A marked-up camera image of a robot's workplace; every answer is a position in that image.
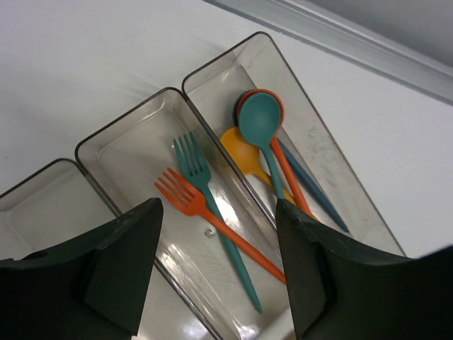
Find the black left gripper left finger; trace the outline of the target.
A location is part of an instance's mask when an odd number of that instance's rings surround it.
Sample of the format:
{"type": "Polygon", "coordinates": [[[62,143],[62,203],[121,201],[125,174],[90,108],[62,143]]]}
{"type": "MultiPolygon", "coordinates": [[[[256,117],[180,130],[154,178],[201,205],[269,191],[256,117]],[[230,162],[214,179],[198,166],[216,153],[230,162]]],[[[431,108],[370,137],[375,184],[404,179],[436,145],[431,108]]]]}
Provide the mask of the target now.
{"type": "Polygon", "coordinates": [[[1,262],[2,339],[131,339],[164,208],[150,198],[78,237],[1,262]]]}

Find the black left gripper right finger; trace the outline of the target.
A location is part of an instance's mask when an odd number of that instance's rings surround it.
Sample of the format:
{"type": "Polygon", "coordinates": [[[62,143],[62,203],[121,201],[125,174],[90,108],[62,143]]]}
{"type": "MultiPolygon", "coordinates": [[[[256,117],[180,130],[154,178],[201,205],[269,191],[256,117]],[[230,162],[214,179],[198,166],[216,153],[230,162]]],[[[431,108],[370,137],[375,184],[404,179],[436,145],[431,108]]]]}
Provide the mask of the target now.
{"type": "Polygon", "coordinates": [[[417,259],[352,239],[288,200],[277,237],[298,339],[451,339],[452,248],[417,259]]]}

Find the dark blue plastic spoon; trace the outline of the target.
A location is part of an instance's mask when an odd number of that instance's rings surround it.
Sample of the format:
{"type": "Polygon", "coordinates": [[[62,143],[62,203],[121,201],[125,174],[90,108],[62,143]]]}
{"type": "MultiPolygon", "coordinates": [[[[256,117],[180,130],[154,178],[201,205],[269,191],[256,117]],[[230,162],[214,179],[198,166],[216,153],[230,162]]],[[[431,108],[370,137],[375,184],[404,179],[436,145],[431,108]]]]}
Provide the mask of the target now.
{"type": "MultiPolygon", "coordinates": [[[[236,108],[237,108],[237,101],[240,99],[241,96],[236,100],[234,105],[234,124],[238,127],[238,121],[236,117],[236,108]]],[[[289,152],[286,146],[283,145],[281,140],[277,137],[278,142],[289,162],[291,169],[293,170],[296,180],[298,183],[303,183],[305,187],[309,190],[310,194],[317,200],[320,206],[328,213],[328,215],[332,218],[334,222],[345,232],[348,232],[349,229],[347,225],[343,222],[343,219],[337,213],[336,209],[333,207],[332,203],[329,199],[323,194],[323,192],[319,189],[319,187],[315,184],[315,182],[311,179],[308,173],[303,170],[302,166],[297,162],[294,156],[289,152]]]]}

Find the orange plastic fork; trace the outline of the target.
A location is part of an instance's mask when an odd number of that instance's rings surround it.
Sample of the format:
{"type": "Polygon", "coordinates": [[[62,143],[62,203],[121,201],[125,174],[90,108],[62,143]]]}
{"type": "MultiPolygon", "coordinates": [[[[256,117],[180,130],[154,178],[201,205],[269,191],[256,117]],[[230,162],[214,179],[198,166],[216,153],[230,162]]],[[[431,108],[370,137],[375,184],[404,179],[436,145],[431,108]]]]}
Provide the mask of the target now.
{"type": "Polygon", "coordinates": [[[243,237],[231,229],[207,207],[205,196],[179,173],[168,167],[158,177],[154,185],[164,197],[181,213],[186,216],[200,216],[230,239],[240,250],[253,259],[268,273],[284,285],[287,284],[284,273],[266,256],[248,243],[243,237]]]}

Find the teal plastic fork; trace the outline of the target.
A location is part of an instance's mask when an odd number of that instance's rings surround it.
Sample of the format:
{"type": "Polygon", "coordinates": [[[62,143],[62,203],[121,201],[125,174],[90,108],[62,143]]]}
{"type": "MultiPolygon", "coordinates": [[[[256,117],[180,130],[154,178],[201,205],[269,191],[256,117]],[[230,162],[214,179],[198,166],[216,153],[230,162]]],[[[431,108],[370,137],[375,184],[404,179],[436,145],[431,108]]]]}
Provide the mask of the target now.
{"type": "MultiPolygon", "coordinates": [[[[210,211],[213,212],[221,221],[224,221],[222,214],[217,207],[214,196],[209,188],[209,183],[212,180],[210,168],[200,149],[200,146],[197,143],[197,140],[195,139],[194,134],[189,132],[188,134],[184,134],[173,139],[173,146],[183,178],[196,187],[205,196],[207,207],[210,211]]],[[[261,314],[263,312],[263,308],[237,246],[221,232],[219,232],[219,238],[222,241],[224,250],[229,257],[229,261],[241,281],[249,300],[251,301],[254,309],[261,314]]]]}

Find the yellow plastic spoon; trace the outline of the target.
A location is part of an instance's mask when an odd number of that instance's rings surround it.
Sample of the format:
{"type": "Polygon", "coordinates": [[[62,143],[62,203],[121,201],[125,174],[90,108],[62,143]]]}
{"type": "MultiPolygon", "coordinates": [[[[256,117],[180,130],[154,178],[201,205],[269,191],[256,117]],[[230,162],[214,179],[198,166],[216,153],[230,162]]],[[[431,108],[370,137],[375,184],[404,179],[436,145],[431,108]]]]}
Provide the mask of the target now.
{"type": "MultiPolygon", "coordinates": [[[[268,185],[270,188],[272,188],[273,192],[275,192],[271,175],[266,173],[260,165],[259,148],[247,143],[238,127],[228,129],[221,136],[220,140],[222,145],[224,146],[226,151],[228,151],[230,157],[234,160],[244,176],[249,174],[257,176],[264,184],[268,185]]],[[[296,188],[297,192],[296,198],[294,198],[286,189],[284,189],[284,197],[290,202],[302,208],[306,205],[305,198],[300,191],[300,187],[297,185],[296,178],[292,172],[288,160],[286,159],[285,154],[283,152],[280,152],[279,156],[280,157],[277,159],[279,161],[284,161],[285,170],[292,176],[291,180],[289,180],[289,182],[293,184],[291,189],[293,190],[294,188],[296,188]]]]}

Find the orange plastic spoon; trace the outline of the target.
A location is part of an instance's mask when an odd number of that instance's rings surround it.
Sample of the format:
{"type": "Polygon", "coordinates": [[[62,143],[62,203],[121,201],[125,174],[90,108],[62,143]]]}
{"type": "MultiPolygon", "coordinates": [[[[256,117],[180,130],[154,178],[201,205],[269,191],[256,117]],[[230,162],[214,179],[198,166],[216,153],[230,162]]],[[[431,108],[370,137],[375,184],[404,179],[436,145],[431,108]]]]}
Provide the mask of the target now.
{"type": "MultiPolygon", "coordinates": [[[[259,91],[269,93],[269,94],[273,95],[273,96],[277,99],[277,102],[278,102],[279,105],[280,105],[280,113],[281,113],[280,127],[278,128],[278,131],[279,131],[279,129],[281,128],[281,125],[282,125],[282,123],[283,123],[283,120],[284,120],[285,111],[284,111],[284,107],[283,107],[282,101],[278,98],[278,96],[277,96],[274,92],[272,92],[272,91],[270,91],[270,90],[265,90],[265,89],[254,89],[254,90],[249,90],[249,91],[243,93],[243,94],[241,95],[240,99],[237,101],[236,117],[238,118],[238,116],[239,116],[238,105],[241,105],[241,103],[240,103],[241,98],[242,98],[243,96],[248,96],[249,94],[253,94],[253,93],[259,92],[259,91]]],[[[278,140],[277,140],[277,134],[276,134],[276,136],[274,136],[274,138],[272,139],[272,142],[271,142],[271,144],[270,144],[270,147],[271,147],[271,150],[272,150],[272,152],[273,152],[273,156],[274,156],[274,158],[275,158],[275,162],[276,162],[276,164],[277,164],[277,168],[281,168],[281,169],[282,169],[283,174],[285,175],[285,178],[286,178],[286,180],[287,180],[287,182],[288,182],[288,184],[289,184],[289,187],[290,187],[290,189],[291,189],[291,187],[293,186],[293,184],[292,184],[291,182],[289,182],[289,180],[291,180],[291,177],[292,177],[292,176],[291,176],[291,174],[289,174],[289,173],[285,170],[284,161],[283,161],[283,160],[280,160],[280,161],[279,161],[279,160],[277,159],[277,158],[280,157],[280,156],[279,156],[280,152],[283,152],[283,150],[282,150],[282,148],[281,148],[281,146],[280,146],[280,143],[279,143],[278,140]]],[[[292,195],[294,196],[294,198],[296,198],[296,194],[297,194],[296,188],[294,188],[293,190],[291,189],[291,192],[292,192],[292,195]]],[[[310,207],[309,207],[309,205],[308,205],[307,202],[306,202],[306,205],[303,206],[303,207],[300,208],[300,209],[301,209],[303,212],[305,212],[306,214],[308,214],[309,216],[312,216],[312,215],[313,215],[312,212],[311,212],[311,209],[310,209],[310,207]]]]}

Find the teal plastic spoon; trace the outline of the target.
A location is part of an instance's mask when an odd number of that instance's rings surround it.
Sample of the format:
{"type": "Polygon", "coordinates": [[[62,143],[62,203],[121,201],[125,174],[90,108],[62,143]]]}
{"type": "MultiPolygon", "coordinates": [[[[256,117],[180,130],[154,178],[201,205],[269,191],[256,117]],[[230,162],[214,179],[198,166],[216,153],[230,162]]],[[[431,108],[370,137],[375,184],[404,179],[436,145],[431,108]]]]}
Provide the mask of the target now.
{"type": "Polygon", "coordinates": [[[285,197],[280,174],[270,144],[280,127],[281,113],[277,99],[266,92],[243,96],[238,105],[240,132],[249,144],[256,146],[265,158],[277,198],[285,197]]]}

